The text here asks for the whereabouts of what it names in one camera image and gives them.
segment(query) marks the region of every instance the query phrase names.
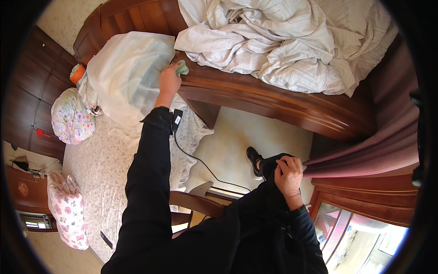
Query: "wooden bed frame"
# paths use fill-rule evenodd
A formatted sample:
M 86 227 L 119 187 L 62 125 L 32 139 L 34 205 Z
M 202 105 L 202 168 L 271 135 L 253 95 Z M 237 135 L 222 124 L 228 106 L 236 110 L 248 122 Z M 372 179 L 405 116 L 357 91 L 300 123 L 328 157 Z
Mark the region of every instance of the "wooden bed frame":
M 187 28 L 177 0 L 110 0 L 85 20 L 73 45 L 74 57 L 86 65 L 108 39 L 130 31 L 177 36 Z M 227 73 L 190 61 L 179 95 L 209 126 L 220 106 L 284 121 L 339 141 L 360 141 L 376 132 L 371 90 L 363 80 L 352 98 L 322 93 L 305 94 L 265 84 L 251 75 Z

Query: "black sleeve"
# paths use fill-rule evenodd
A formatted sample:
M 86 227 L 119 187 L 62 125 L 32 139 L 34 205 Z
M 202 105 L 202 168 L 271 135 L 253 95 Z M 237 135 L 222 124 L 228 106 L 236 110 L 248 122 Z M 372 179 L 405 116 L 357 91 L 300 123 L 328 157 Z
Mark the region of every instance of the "black sleeve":
M 304 249 L 308 267 L 318 273 L 328 273 L 316 238 L 315 226 L 306 206 L 290 211 L 288 215 L 290 230 Z
M 116 251 L 101 273 L 120 269 L 127 259 L 166 244 L 172 239 L 169 208 L 169 135 L 173 115 L 155 108 L 142 121 L 137 154 L 129 168 L 125 187 L 128 200 Z

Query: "wooden wardrobe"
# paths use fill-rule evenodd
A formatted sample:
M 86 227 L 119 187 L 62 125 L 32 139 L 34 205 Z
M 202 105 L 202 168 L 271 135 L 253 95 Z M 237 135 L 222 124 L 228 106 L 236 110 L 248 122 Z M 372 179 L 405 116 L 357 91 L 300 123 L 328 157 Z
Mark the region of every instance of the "wooden wardrobe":
M 75 87 L 69 77 L 76 64 L 75 58 L 39 27 L 32 30 L 7 92 L 2 117 L 6 142 L 63 161 L 65 143 L 53 132 L 51 109 L 64 90 Z M 38 138 L 37 128 L 50 137 Z

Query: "pillow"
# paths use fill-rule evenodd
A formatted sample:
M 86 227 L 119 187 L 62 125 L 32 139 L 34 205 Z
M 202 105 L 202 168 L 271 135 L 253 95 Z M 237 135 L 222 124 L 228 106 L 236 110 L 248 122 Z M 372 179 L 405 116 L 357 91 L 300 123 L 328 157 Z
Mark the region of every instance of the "pillow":
M 53 103 L 52 128 L 59 140 L 70 145 L 79 144 L 93 134 L 94 116 L 88 114 L 77 88 L 66 89 Z
M 69 247 L 86 250 L 88 240 L 84 222 L 84 200 L 73 177 L 67 179 L 49 171 L 47 176 L 49 209 L 56 219 L 61 240 Z

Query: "green cloth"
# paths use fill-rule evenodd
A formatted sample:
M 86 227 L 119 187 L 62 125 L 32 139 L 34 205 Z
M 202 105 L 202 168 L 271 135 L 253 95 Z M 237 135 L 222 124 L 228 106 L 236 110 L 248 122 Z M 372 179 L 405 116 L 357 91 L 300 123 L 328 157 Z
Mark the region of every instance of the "green cloth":
M 181 74 L 182 74 L 182 75 L 187 75 L 187 74 L 189 74 L 189 68 L 187 67 L 187 65 L 186 65 L 186 61 L 185 61 L 185 60 L 180 60 L 180 61 L 177 62 L 177 64 L 180 65 L 180 66 L 177 68 L 177 71 L 176 71 L 178 77 L 181 77 Z

